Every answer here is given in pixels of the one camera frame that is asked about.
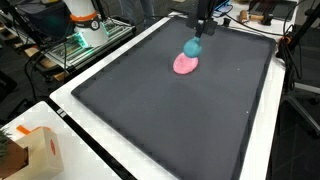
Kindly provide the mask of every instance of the blue sphere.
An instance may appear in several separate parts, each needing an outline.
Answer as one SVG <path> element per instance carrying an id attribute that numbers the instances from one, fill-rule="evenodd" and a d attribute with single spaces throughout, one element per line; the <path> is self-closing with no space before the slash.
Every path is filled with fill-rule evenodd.
<path id="1" fill-rule="evenodd" d="M 200 46 L 200 39 L 194 37 L 186 42 L 183 47 L 184 54 L 189 58 L 195 58 L 200 55 L 202 51 L 202 47 Z"/>

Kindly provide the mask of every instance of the lab floor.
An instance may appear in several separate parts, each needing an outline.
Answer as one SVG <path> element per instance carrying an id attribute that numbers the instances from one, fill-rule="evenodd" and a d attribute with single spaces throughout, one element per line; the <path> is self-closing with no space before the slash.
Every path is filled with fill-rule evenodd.
<path id="1" fill-rule="evenodd" d="M 112 15 L 121 14 L 118 0 L 108 0 L 107 2 Z M 168 9 L 174 4 L 176 4 L 176 2 L 172 2 L 171 0 L 155 0 L 155 13 L 165 15 Z M 143 15 L 139 9 L 141 9 L 140 6 L 137 9 L 137 18 L 142 19 Z M 314 30 L 313 33 L 314 36 L 316 36 L 313 39 L 319 40 L 320 30 Z M 312 76 L 316 79 L 312 79 L 311 83 L 319 85 L 320 74 L 314 77 L 315 75 L 312 73 L 314 73 L 314 68 L 320 69 L 320 60 L 319 66 L 314 67 L 314 62 L 317 61 L 314 57 L 320 57 L 320 51 L 312 47 L 320 47 L 320 45 L 317 42 L 309 40 L 305 40 L 301 45 L 303 49 L 304 74 L 306 75 L 307 81 L 308 77 Z M 25 57 L 16 54 L 10 47 L 0 49 L 0 70 L 18 82 L 17 89 L 10 94 L 5 101 L 0 103 L 0 120 L 7 119 L 6 116 L 9 111 L 22 99 L 32 99 L 31 86 L 23 72 L 26 60 Z M 34 73 L 34 79 L 38 88 L 43 91 L 37 94 L 41 96 L 41 100 L 44 101 L 48 101 L 50 92 L 61 86 L 61 83 L 57 82 L 44 82 L 38 72 Z M 305 93 L 299 100 L 320 123 L 320 104 L 310 104 L 309 99 L 312 97 L 312 94 Z M 21 108 L 19 113 L 22 113 L 27 108 L 28 107 Z M 302 120 L 290 105 L 283 104 L 280 106 L 270 158 L 272 160 L 270 161 L 270 170 L 267 176 L 268 180 L 320 180 L 320 139 L 312 137 L 308 131 L 309 129 L 308 124 Z"/>

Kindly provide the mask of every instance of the black mat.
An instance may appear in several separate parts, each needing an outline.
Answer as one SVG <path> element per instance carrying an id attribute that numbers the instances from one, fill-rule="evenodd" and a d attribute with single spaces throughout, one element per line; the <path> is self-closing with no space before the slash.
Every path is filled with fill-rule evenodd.
<path id="1" fill-rule="evenodd" d="M 219 27 L 195 72 L 177 75 L 193 35 L 172 19 L 72 93 L 178 178 L 237 179 L 275 42 Z"/>

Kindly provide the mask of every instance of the white table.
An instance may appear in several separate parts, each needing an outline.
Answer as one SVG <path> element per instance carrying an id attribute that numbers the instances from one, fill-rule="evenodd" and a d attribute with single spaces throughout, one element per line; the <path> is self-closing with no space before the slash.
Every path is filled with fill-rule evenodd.
<path id="1" fill-rule="evenodd" d="M 49 127 L 57 134 L 64 171 L 53 180 L 121 180 L 121 178 L 45 103 L 40 102 L 8 123 L 4 128 L 17 140 L 24 136 L 16 130 Z"/>
<path id="2" fill-rule="evenodd" d="M 240 11 L 244 9 L 248 9 L 248 6 L 234 4 L 234 9 L 230 15 L 237 18 Z M 162 26 L 168 20 L 169 18 L 163 18 L 154 26 L 144 31 L 142 34 L 138 35 L 112 54 L 103 58 L 94 66 L 50 95 L 50 98 L 55 103 L 57 103 L 71 118 L 83 127 L 97 142 L 101 144 L 101 146 L 103 146 L 139 180 L 168 180 L 176 178 L 83 106 L 71 95 L 71 91 L 103 67 L 107 66 L 121 54 L 129 50 L 139 41 L 144 39 L 154 30 Z M 259 25 L 256 22 L 249 23 L 248 25 L 260 30 L 281 34 L 283 21 L 273 20 L 272 24 L 273 25 L 270 27 Z M 232 22 L 230 26 L 244 28 L 234 22 Z M 282 60 L 279 60 L 274 56 L 271 60 L 262 90 L 261 100 L 243 164 L 240 177 L 241 180 L 262 180 L 266 177 L 284 74 L 285 68 Z"/>

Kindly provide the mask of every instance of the pink object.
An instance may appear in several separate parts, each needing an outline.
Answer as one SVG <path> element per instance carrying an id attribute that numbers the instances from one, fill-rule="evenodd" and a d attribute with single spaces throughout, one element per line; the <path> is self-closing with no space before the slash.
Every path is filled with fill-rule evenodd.
<path id="1" fill-rule="evenodd" d="M 173 70 L 177 74 L 188 74 L 197 67 L 198 63 L 198 58 L 189 58 L 181 53 L 173 62 Z"/>

